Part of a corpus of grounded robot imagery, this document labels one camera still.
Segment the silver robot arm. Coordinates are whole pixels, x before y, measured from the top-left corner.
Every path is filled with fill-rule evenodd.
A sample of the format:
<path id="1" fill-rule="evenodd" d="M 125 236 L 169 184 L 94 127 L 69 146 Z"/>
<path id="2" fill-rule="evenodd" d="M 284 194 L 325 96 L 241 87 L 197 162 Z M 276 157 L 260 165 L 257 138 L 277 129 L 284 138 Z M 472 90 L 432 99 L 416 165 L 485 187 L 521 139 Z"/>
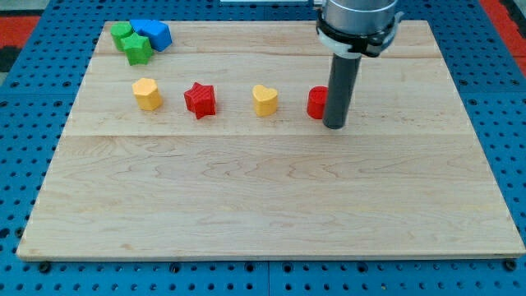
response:
<path id="1" fill-rule="evenodd" d="M 394 41 L 404 14 L 397 0 L 325 0 L 316 19 L 320 42 L 340 58 L 376 58 Z"/>

